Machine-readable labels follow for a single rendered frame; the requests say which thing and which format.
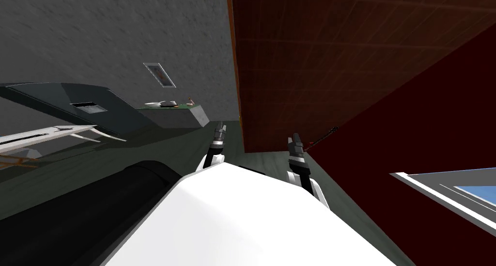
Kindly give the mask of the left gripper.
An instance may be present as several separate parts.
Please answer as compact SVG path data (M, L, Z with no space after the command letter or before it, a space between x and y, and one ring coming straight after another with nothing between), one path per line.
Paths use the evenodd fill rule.
M214 132L214 141L224 142L227 126L222 121L218 123Z

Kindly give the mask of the white framed window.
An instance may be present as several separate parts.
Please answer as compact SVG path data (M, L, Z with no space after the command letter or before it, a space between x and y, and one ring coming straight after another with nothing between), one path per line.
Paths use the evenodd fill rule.
M392 176L496 237L496 167Z

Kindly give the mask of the grey cabinet with items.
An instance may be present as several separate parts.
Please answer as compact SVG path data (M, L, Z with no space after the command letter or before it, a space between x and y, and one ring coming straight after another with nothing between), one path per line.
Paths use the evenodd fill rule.
M210 120L201 105L195 104L190 98L185 104L175 101L160 101L146 103L144 107L137 108L154 124L162 128L202 128Z

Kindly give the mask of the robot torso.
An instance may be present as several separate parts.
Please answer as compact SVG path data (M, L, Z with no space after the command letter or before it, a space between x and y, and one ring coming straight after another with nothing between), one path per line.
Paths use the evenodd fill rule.
M395 266L301 187L223 162L184 176L100 266Z

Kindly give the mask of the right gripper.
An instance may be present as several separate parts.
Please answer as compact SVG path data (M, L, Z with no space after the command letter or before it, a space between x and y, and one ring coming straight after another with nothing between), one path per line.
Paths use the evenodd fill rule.
M304 149L301 139L297 133L288 138L288 151L291 158L304 158Z

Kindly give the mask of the framed wall picture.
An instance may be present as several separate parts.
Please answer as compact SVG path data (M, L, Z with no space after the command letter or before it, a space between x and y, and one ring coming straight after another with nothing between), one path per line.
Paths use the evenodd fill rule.
M162 87L175 88L174 83L160 63L143 63L143 65L148 69L148 71L153 75L154 79L156 79Z

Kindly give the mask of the brown wooden door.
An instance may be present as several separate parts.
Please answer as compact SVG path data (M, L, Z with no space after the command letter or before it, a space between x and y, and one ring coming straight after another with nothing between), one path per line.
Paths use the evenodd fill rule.
M243 145L315 143L496 24L496 0L230 0Z

